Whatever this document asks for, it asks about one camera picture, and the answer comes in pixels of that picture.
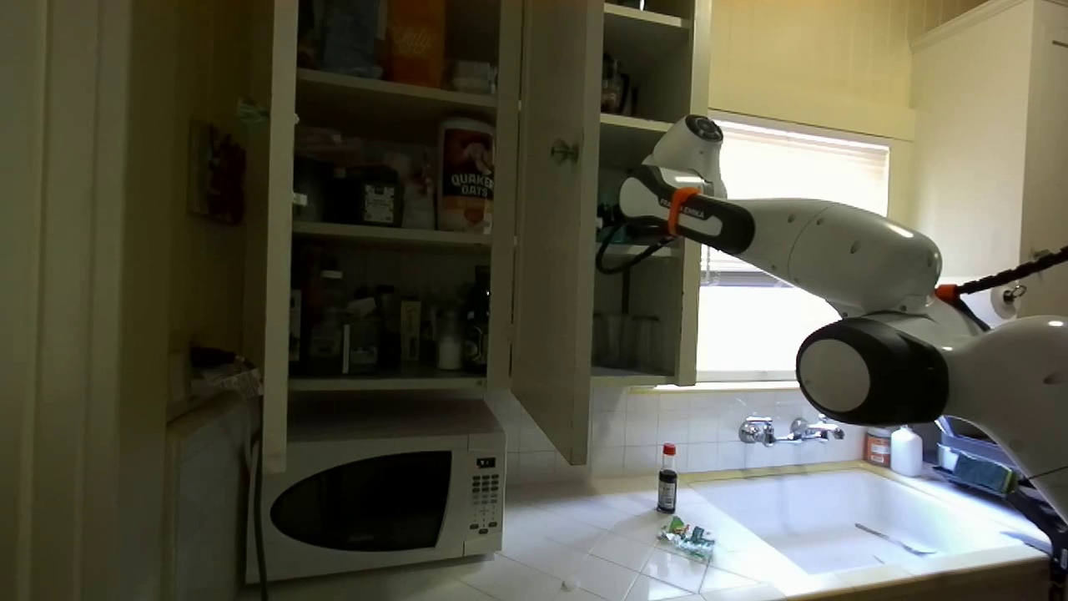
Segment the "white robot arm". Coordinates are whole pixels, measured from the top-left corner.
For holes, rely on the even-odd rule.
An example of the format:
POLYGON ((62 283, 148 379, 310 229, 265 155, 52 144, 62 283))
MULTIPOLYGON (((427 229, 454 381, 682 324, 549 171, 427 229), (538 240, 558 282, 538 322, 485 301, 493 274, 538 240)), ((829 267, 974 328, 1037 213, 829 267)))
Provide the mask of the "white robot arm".
POLYGON ((982 328, 939 292, 939 243, 881 213, 809 198, 730 201, 722 147, 712 117, 682 117, 621 183, 621 219, 829 301, 836 322, 794 356, 799 387, 821 413, 864 428, 958 417, 1063 514, 1068 324, 1031 313, 982 328))

